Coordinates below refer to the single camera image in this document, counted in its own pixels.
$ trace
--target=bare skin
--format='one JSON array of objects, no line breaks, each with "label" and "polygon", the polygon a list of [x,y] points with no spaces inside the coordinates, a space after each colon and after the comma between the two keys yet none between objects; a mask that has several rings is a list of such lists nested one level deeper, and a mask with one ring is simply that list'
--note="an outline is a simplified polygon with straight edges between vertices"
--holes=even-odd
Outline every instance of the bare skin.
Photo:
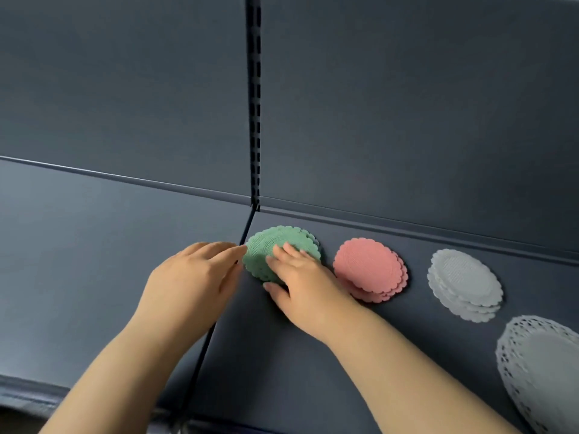
[{"label": "bare skin", "polygon": [[[155,402],[187,350],[237,287],[245,246],[193,244],[150,275],[134,316],[98,355],[41,434],[145,433]],[[336,355],[383,433],[513,434],[515,430],[291,245],[271,269],[288,285],[265,289],[297,327]]]},{"label": "bare skin", "polygon": [[290,244],[269,267],[287,284],[264,288],[288,319],[336,355],[383,433],[515,434],[510,423],[424,355],[336,277]]}]

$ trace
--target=hand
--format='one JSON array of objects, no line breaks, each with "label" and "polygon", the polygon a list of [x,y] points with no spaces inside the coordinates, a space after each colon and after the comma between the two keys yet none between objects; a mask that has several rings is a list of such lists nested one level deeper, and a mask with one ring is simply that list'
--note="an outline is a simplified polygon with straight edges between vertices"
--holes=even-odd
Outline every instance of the hand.
[{"label": "hand", "polygon": [[328,343],[336,320],[361,308],[339,284],[332,272],[305,251],[297,251],[287,242],[275,245],[266,261],[288,286],[265,283],[264,288],[287,318],[304,332]]},{"label": "hand", "polygon": [[127,327],[183,356],[217,321],[235,292],[247,247],[199,242],[156,267]]}]

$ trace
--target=green doily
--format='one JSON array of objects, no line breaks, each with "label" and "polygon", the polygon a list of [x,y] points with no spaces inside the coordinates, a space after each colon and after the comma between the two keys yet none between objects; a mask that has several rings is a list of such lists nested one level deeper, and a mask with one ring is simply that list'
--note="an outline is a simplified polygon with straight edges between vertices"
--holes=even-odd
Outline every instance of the green doily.
[{"label": "green doily", "polygon": [[251,275],[261,281],[280,282],[279,277],[267,266],[265,256],[273,255],[274,245],[282,247],[286,242],[298,250],[306,250],[309,255],[320,260],[320,243],[312,233],[299,227],[279,225],[260,231],[249,238],[243,264]]}]

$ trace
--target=person's left arm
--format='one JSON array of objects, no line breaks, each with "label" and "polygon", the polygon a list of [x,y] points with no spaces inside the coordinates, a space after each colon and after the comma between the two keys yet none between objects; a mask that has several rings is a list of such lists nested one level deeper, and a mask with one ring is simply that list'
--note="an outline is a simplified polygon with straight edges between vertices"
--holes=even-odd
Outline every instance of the person's left arm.
[{"label": "person's left arm", "polygon": [[127,326],[96,357],[40,434],[145,433],[169,375],[221,315],[246,247],[200,242],[150,275]]}]

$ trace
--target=gray shelf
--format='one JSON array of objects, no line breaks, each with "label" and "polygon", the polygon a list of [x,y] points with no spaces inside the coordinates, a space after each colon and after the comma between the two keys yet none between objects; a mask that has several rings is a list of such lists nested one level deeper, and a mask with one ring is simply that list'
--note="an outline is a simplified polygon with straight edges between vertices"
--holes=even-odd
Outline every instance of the gray shelf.
[{"label": "gray shelf", "polygon": [[[276,225],[300,226],[319,239],[327,262],[344,241],[368,237],[394,249],[410,273],[407,290],[372,309],[523,432],[529,432],[496,370],[496,340],[516,315],[536,314],[579,330],[579,268],[469,247],[505,289],[495,319],[475,324],[452,315],[430,291],[426,274],[443,247],[403,235],[376,233],[257,212],[248,237]],[[378,433],[364,401],[334,356],[282,316],[259,281],[244,274],[215,328],[191,414],[284,434]]]},{"label": "gray shelf", "polygon": [[0,156],[250,195],[243,0],[2,0]]},{"label": "gray shelf", "polygon": [[[71,387],[133,314],[159,263],[239,242],[249,206],[0,160],[0,375]],[[179,408],[203,341],[159,406]]]},{"label": "gray shelf", "polygon": [[265,205],[579,251],[579,0],[261,3]]}]

